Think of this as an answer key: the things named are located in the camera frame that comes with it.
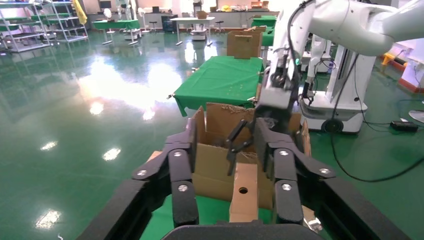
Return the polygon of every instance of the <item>reflective floor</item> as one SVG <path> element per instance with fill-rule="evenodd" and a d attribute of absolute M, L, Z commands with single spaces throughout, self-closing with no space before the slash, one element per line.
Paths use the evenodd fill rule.
<path fill-rule="evenodd" d="M 175 46 L 175 34 L 151 34 L 140 46 L 89 41 L 0 56 L 0 240 L 75 239 L 102 209 L 119 183 L 166 136 L 181 132 L 186 118 L 167 96 L 211 56 L 226 54 L 226 36 L 213 45 Z M 389 76 L 374 69 L 365 98 L 370 122 L 409 119 L 423 109 Z M 342 164 L 374 179 L 397 173 L 424 154 L 424 134 L 393 135 L 362 126 L 359 135 L 336 136 Z M 311 134 L 312 155 L 336 163 L 326 134 Z M 352 181 L 413 239 L 424 236 L 423 166 L 382 183 Z M 228 220 L 228 202 L 199 197 L 202 224 Z M 160 239 L 173 228 L 170 199 L 154 213 L 142 239 Z M 267 212 L 261 212 L 264 219 Z"/>

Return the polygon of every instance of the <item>cardboard box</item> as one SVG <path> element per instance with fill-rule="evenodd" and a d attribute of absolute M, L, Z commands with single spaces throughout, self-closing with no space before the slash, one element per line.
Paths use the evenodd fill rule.
<path fill-rule="evenodd" d="M 274 184 L 262 171 L 253 146 L 237 154 L 235 174 L 227 176 L 230 163 L 225 140 L 240 120 L 251 121 L 255 110 L 219 103 L 207 103 L 206 107 L 206 119 L 202 107 L 193 116 L 198 142 L 192 174 L 195 192 L 199 196 L 231 202 L 230 222 L 251 222 L 258 219 L 258 208 L 272 209 Z M 297 132 L 300 120 L 301 115 L 294 113 L 289 129 Z M 307 128 L 302 130 L 302 134 L 309 141 Z M 250 136 L 250 132 L 244 128 L 235 143 L 240 144 Z M 155 151 L 150 158 L 159 154 L 159 151 Z"/>
<path fill-rule="evenodd" d="M 198 19 L 206 19 L 208 17 L 208 13 L 205 11 L 197 11 L 196 14 Z"/>
<path fill-rule="evenodd" d="M 260 57 L 261 46 L 262 32 L 260 31 L 230 31 L 227 36 L 226 54 L 241 59 Z"/>

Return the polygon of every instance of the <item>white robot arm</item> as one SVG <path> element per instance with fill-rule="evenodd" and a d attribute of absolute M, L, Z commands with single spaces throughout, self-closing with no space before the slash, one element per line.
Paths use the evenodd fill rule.
<path fill-rule="evenodd" d="M 259 105 L 291 109 L 296 100 L 292 90 L 300 81 L 295 66 L 309 32 L 361 55 L 378 56 L 395 42 L 424 38 L 423 11 L 424 0 L 412 0 L 399 9 L 353 0 L 287 1 L 277 17 L 274 53 Z"/>

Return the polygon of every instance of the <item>power adapter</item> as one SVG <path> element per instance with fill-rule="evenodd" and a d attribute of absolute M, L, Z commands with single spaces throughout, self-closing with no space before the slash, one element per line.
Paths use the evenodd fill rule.
<path fill-rule="evenodd" d="M 392 121 L 390 127 L 396 131 L 415 133 L 418 125 L 410 121 Z"/>

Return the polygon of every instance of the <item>green tablecloth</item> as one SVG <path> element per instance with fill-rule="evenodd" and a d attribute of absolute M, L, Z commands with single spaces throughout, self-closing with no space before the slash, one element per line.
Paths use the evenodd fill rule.
<path fill-rule="evenodd" d="M 262 46 L 271 47 L 274 44 L 274 27 L 267 27 L 266 31 L 262 34 Z"/>
<path fill-rule="evenodd" d="M 267 26 L 267 27 L 274 27 L 277 22 L 276 16 L 268 16 L 263 15 L 259 18 L 253 18 L 252 27 L 257 26 Z"/>
<path fill-rule="evenodd" d="M 174 98 L 181 114 L 185 108 L 206 109 L 206 103 L 231 104 L 252 108 L 248 99 L 255 97 L 263 70 L 262 59 L 236 59 L 233 56 L 213 56 L 200 66 L 175 91 Z"/>
<path fill-rule="evenodd" d="M 96 29 L 139 29 L 140 23 L 138 20 L 119 20 L 108 22 L 107 20 L 92 22 Z"/>

